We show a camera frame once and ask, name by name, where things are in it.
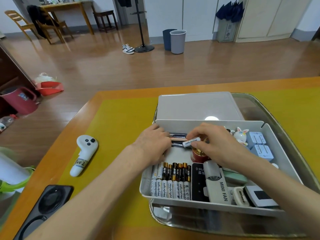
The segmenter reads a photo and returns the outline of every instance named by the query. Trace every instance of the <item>umbrella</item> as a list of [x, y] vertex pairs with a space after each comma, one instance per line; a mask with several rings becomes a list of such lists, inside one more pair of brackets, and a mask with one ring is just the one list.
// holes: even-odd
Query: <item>umbrella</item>
[[229, 2], [226, 5], [222, 5], [216, 13], [216, 17], [221, 20], [226, 19], [227, 21], [231, 20], [232, 23], [236, 23], [242, 19], [244, 11], [243, 2]]

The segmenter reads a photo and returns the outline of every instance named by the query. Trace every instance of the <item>gray trash can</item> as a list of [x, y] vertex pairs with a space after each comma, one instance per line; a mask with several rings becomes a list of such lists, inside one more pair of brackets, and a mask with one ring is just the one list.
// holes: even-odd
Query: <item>gray trash can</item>
[[186, 40], [185, 30], [174, 30], [170, 32], [171, 36], [171, 52], [181, 54], [184, 52], [184, 42]]

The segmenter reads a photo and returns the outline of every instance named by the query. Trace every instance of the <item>wooden table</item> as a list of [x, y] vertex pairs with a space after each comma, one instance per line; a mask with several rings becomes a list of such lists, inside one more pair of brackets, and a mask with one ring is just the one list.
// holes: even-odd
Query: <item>wooden table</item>
[[84, 0], [84, 1], [75, 1], [75, 2], [66, 2], [66, 3], [58, 3], [58, 4], [49, 4], [49, 5], [44, 5], [41, 6], [43, 9], [46, 9], [46, 11], [51, 12], [54, 20], [58, 22], [58, 18], [55, 15], [55, 11], [63, 11], [63, 10], [69, 10], [69, 9], [74, 9], [74, 8], [79, 8], [81, 10], [81, 13], [83, 15], [83, 18], [89, 28], [90, 34], [94, 35], [94, 30], [92, 29], [92, 26], [90, 24], [90, 21], [88, 19], [88, 16], [85, 12], [85, 9], [83, 7], [84, 3], [91, 3], [91, 8], [94, 12], [94, 6], [93, 6], [93, 1], [92, 0]]
[[[33, 173], [33, 176], [30, 178], [29, 183], [26, 185], [21, 196], [19, 197], [5, 225], [3, 226], [3, 229], [0, 232], [0, 239], [13, 239], [44, 188], [49, 184], [57, 184], [66, 168], [66, 165], [69, 163], [68, 159], [73, 156], [77, 148], [77, 144], [75, 143], [77, 137], [83, 135], [87, 131], [90, 122], [94, 118], [103, 100], [154, 98], [161, 94], [221, 91], [250, 93], [314, 87], [320, 87], [319, 77], [97, 92], [96, 95], [88, 103], [86, 103], [69, 122], [54, 144], [51, 146], [49, 151], [43, 157], [42, 161]], [[180, 239], [180, 237], [182, 239], [182, 236], [184, 236], [186, 239], [192, 239], [190, 236], [194, 236], [194, 234], [197, 234], [198, 237], [200, 236], [199, 233], [179, 230], [173, 227], [159, 227], [158, 229], [145, 227], [142, 229], [142, 227], [134, 226], [134, 223], [132, 225], [133, 226], [128, 226], [125, 229], [117, 230], [117, 233], [112, 234], [117, 234], [117, 239], [144, 239], [147, 234], [149, 234], [149, 236], [150, 234], [152, 236], [157, 236], [157, 234], [159, 234], [159, 236], [163, 237], [163, 234], [167, 235], [169, 233], [173, 233], [174, 235], [181, 234], [179, 237], [176, 236], [175, 239]], [[203, 239], [213, 238], [212, 235], [208, 234], [201, 234], [201, 236], [203, 236]], [[216, 235], [214, 238], [226, 239], [228, 237]]]

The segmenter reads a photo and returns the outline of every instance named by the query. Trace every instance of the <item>white drawer organizer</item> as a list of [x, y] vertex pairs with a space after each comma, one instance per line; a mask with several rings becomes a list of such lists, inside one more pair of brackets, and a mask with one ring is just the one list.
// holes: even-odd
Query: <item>white drawer organizer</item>
[[[299, 178], [297, 172], [292, 166], [289, 158], [282, 149], [278, 139], [271, 130], [268, 124], [265, 124], [263, 121], [202, 121], [202, 120], [156, 120], [156, 123], [163, 127], [165, 131], [173, 133], [188, 133], [196, 126], [200, 125], [202, 122], [222, 125], [227, 129], [234, 130], [237, 127], [241, 129], [249, 129], [251, 132], [261, 132], [266, 139], [266, 145], [269, 146], [274, 159], [271, 163], [275, 163], [279, 166], [279, 169], [286, 173], [288, 176], [302, 184], [301, 179]], [[191, 149], [177, 148], [172, 147], [165, 156], [165, 162], [169, 164], [174, 163], [188, 163], [192, 164], [190, 159]], [[140, 193], [142, 196], [146, 197], [151, 203], [160, 204], [165, 206], [182, 206], [182, 207], [193, 207], [199, 209], [207, 210], [217, 210], [217, 211], [227, 211], [235, 213], [244, 213], [252, 215], [262, 215], [262, 216], [274, 216], [279, 217], [284, 214], [283, 210], [275, 209], [264, 209], [256, 207], [242, 207], [237, 205], [225, 205], [218, 203], [210, 202], [200, 202], [200, 201], [189, 201], [189, 200], [179, 200], [171, 198], [160, 198], [151, 196], [150, 183], [152, 175], [152, 166], [148, 167], [142, 173], [142, 178], [140, 182]], [[254, 182], [248, 181], [246, 185], [255, 185]]]

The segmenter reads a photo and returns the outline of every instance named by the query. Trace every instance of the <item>white sneaker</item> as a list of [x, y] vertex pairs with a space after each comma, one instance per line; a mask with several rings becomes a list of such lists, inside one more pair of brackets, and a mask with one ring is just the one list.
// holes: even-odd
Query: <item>white sneaker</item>
[[131, 55], [131, 54], [134, 53], [133, 50], [131, 50], [131, 49], [130, 49], [130, 50], [127, 50], [127, 48], [123, 48], [123, 49], [122, 49], [122, 52], [125, 53], [125, 54], [128, 54], [128, 55]]
[[134, 51], [134, 48], [129, 46], [129, 44], [123, 44], [122, 45], [122, 49], [124, 49], [124, 48], [127, 48], [127, 50], [133, 50]]

